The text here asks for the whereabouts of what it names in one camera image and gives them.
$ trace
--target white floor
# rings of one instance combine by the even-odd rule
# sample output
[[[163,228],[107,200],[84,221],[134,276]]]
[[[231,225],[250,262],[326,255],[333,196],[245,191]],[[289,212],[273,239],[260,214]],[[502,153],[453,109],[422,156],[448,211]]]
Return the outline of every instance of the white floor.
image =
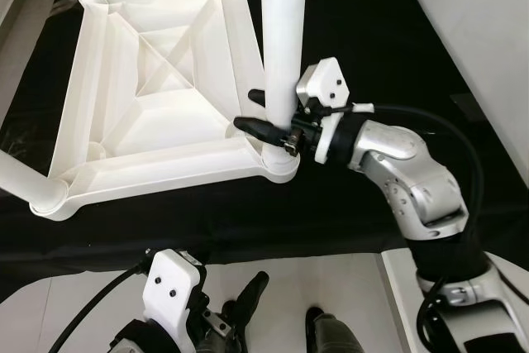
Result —
[[[304,316],[313,304],[345,322],[366,352],[401,353],[378,257],[354,254],[210,265],[204,292],[211,298],[210,307],[218,310],[259,270],[269,274],[269,285],[247,330],[251,353],[303,353]],[[54,277],[15,293],[0,304],[2,351],[46,353],[79,309],[117,274]],[[135,276],[114,290],[61,352],[107,351],[117,332],[132,318],[141,319],[144,283],[144,276]]]

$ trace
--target black fabric surface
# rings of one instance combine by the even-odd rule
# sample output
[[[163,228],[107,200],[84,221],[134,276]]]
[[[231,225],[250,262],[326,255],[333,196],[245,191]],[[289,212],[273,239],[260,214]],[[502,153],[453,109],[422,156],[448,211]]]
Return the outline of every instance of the black fabric surface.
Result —
[[[249,0],[261,39],[260,0]],[[0,148],[47,173],[81,10],[48,20],[0,131]],[[401,103],[448,118],[484,163],[479,235],[486,250],[529,270],[527,188],[487,122],[469,122],[450,95],[469,89],[417,0],[307,0],[303,70],[335,56],[356,102]],[[381,122],[425,136],[433,157],[469,191],[458,143],[406,117]],[[405,245],[383,194],[363,175],[302,160],[293,181],[264,178],[185,188],[81,208],[64,222],[0,196],[0,301],[34,280],[125,269],[145,248],[181,247],[210,263],[380,252]]]

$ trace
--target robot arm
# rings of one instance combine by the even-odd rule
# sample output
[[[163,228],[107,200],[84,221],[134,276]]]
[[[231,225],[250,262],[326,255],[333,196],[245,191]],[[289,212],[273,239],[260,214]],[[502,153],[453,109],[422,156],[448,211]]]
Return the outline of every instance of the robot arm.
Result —
[[[469,211],[448,169],[415,132],[368,120],[369,104],[344,107],[349,90],[336,59],[312,65],[297,86],[299,107],[291,131],[238,117],[237,128],[290,155],[302,152],[361,172],[382,190],[417,265],[417,282],[428,297],[438,290],[417,330],[426,328],[430,351],[528,351],[529,343],[496,268],[467,227]],[[264,106],[264,93],[250,99]]]

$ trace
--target white plastic stool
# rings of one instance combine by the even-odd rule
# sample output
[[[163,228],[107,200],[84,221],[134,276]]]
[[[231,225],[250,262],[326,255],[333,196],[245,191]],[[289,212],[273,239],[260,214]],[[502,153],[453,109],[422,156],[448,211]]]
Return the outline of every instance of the white plastic stool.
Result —
[[[263,149],[231,122],[265,114],[280,126],[290,120],[304,0],[263,0],[266,77],[246,0],[80,1],[83,23],[49,177],[0,153],[2,188],[36,215],[61,221],[90,203],[295,175],[299,159]],[[266,111],[247,97],[265,81]]]

